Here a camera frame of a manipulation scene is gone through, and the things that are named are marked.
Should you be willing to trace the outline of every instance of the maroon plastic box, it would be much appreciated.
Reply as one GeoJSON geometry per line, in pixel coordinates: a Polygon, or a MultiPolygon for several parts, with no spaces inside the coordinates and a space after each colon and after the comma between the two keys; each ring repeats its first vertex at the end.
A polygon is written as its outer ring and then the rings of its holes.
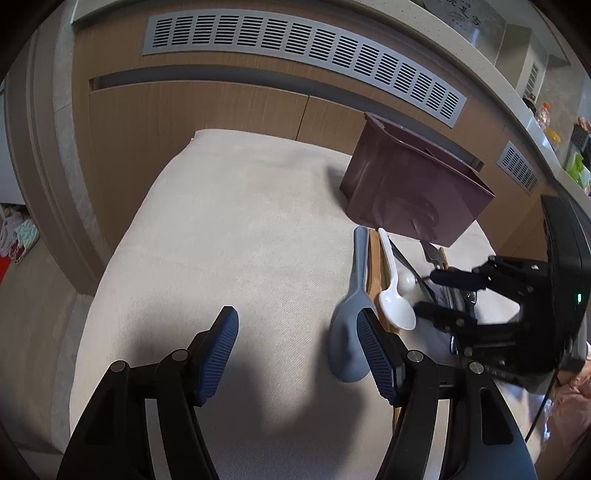
{"type": "Polygon", "coordinates": [[[471,167],[426,138],[372,113],[343,177],[351,220],[449,247],[494,193],[471,167]]]}

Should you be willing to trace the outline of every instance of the ventilation grille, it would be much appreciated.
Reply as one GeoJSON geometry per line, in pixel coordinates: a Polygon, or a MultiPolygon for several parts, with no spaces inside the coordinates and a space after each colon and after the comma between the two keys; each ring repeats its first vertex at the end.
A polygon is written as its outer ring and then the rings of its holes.
{"type": "Polygon", "coordinates": [[[292,15],[208,9],[150,17],[144,55],[187,50],[255,53],[329,69],[392,93],[450,127],[466,103],[448,83],[394,50],[292,15]]]}
{"type": "Polygon", "coordinates": [[[527,193],[538,184],[533,168],[511,142],[507,143],[499,161],[496,163],[505,170],[527,193]]]}
{"type": "Polygon", "coordinates": [[[527,85],[525,86],[525,93],[528,95],[531,95],[532,93],[534,93],[534,86],[535,86],[535,81],[538,79],[538,72],[539,72],[539,68],[534,63],[531,66],[530,77],[527,79],[527,85]]]}

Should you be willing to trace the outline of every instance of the light blue spoon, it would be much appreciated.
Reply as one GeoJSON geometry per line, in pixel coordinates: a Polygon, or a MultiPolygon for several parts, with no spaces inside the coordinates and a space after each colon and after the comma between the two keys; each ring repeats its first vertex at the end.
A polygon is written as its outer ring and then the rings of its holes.
{"type": "Polygon", "coordinates": [[[369,365],[357,336],[357,315],[366,307],[375,311],[374,303],[365,293],[368,229],[358,226],[353,240],[355,246],[349,292],[337,307],[329,329],[330,370],[343,382],[357,382],[369,373],[369,365]]]}

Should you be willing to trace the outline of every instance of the blue gripper pad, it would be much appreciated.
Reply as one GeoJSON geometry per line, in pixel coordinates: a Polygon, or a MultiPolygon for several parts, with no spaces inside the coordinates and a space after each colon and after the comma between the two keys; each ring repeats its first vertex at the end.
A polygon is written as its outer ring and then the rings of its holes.
{"type": "Polygon", "coordinates": [[[215,395],[237,336],[238,312],[232,307],[224,307],[193,355],[193,365],[199,372],[195,389],[199,407],[215,395]]]}
{"type": "Polygon", "coordinates": [[[357,336],[379,394],[393,404],[398,397],[395,371],[363,310],[357,315],[357,336]]]}

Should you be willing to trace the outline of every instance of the white plastic spoon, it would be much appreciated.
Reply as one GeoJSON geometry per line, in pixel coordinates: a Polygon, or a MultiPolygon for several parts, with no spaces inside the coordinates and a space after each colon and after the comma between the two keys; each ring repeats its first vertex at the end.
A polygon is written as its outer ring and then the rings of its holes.
{"type": "Polygon", "coordinates": [[[390,285],[379,294],[379,305],[382,307],[384,316],[391,325],[402,330],[413,330],[417,324],[417,317],[409,302],[398,294],[398,271],[396,270],[394,254],[390,247],[390,239],[386,230],[383,228],[379,228],[378,233],[382,249],[386,253],[388,270],[390,272],[390,285]]]}

